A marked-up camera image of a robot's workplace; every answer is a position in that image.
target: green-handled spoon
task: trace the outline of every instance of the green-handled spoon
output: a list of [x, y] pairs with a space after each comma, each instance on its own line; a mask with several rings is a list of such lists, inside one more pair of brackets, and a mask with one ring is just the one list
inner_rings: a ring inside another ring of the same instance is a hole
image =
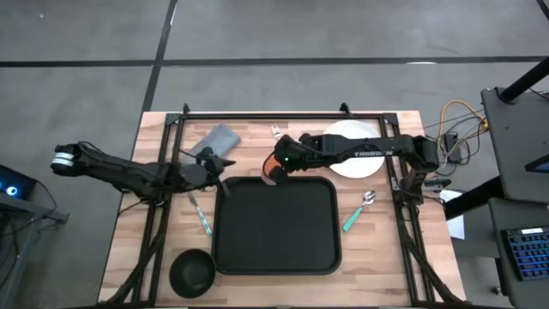
[[347, 220], [347, 222], [345, 223], [345, 225], [343, 226], [343, 232], [346, 232], [349, 230], [349, 228], [351, 228], [353, 226], [353, 223], [355, 220], [357, 220], [357, 218], [359, 217], [360, 213], [362, 212], [362, 210], [364, 209], [364, 207], [366, 205], [370, 205], [372, 203], [374, 203], [374, 200], [376, 199], [376, 192], [375, 191], [367, 191], [364, 196], [362, 197], [362, 206], [360, 206], [358, 209], [356, 209], [353, 213], [353, 215], [351, 215], [351, 217], [349, 218], [349, 220]]

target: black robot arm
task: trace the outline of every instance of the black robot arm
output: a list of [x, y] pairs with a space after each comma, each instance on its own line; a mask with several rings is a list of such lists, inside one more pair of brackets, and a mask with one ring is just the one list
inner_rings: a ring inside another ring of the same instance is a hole
[[182, 193], [219, 183], [223, 160], [205, 148], [196, 164], [137, 163], [108, 155], [89, 142], [57, 145], [51, 169], [57, 175], [86, 175], [112, 184], [120, 191], [132, 191], [139, 198], [156, 200], [163, 192]]
[[379, 156], [398, 156], [410, 165], [412, 169], [400, 183], [400, 189], [408, 193], [412, 202], [423, 203], [421, 186], [427, 174], [438, 169], [437, 144], [423, 136], [348, 139], [339, 135], [311, 136], [305, 133], [296, 142], [284, 135], [266, 160], [263, 173], [277, 182], [298, 170], [329, 167], [352, 158]]

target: black tray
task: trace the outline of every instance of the black tray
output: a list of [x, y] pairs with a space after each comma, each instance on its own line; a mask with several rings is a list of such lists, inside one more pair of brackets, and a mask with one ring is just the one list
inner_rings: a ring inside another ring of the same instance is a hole
[[326, 275], [341, 262], [334, 185], [291, 177], [265, 185], [259, 177], [226, 180], [217, 190], [212, 256], [225, 275]]

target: wooden table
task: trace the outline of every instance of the wooden table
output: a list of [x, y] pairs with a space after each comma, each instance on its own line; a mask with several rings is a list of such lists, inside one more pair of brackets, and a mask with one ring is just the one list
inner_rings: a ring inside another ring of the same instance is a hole
[[[419, 112], [397, 112], [401, 134], [423, 135]], [[157, 161], [165, 112], [146, 112], [140, 125], [133, 160]], [[270, 125], [277, 123], [282, 133], [297, 139], [303, 132], [322, 134], [334, 120], [193, 120], [185, 121], [182, 149], [191, 149], [219, 124], [227, 124], [242, 137], [242, 142], [227, 156], [237, 162], [228, 167], [222, 178], [231, 176], [259, 176], [263, 160], [272, 151], [276, 140]], [[376, 120], [366, 121], [378, 128]], [[170, 144], [173, 144], [174, 133]], [[171, 157], [169, 146], [167, 159]], [[337, 190], [340, 224], [361, 204], [365, 191], [377, 192], [376, 202], [348, 233], [341, 233], [342, 261], [333, 274], [327, 276], [223, 276], [217, 273], [213, 287], [205, 295], [186, 300], [171, 289], [168, 272], [173, 260], [190, 248], [211, 249], [195, 208], [185, 194], [172, 200], [172, 211], [159, 283], [157, 306], [405, 306], [409, 305], [407, 285], [402, 264], [401, 248], [395, 224], [385, 165], [365, 179], [346, 179], [328, 168], [295, 175], [321, 175], [330, 179]], [[214, 193], [194, 192], [211, 226], [214, 225]], [[137, 201], [133, 195], [123, 198], [121, 208]], [[114, 294], [134, 268], [142, 242], [146, 206], [137, 206], [118, 218], [111, 251], [106, 264], [99, 300]], [[427, 257], [458, 297], [465, 299], [454, 250], [450, 241], [442, 207], [426, 200], [420, 206], [420, 224]], [[143, 297], [146, 298], [150, 268], [145, 275]], [[419, 267], [414, 274], [420, 295], [423, 295]]]

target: blue backlit keyboard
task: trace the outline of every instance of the blue backlit keyboard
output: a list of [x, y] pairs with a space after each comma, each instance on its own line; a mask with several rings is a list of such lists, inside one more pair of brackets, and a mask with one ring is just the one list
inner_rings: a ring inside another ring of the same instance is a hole
[[502, 232], [520, 280], [549, 279], [549, 227]]

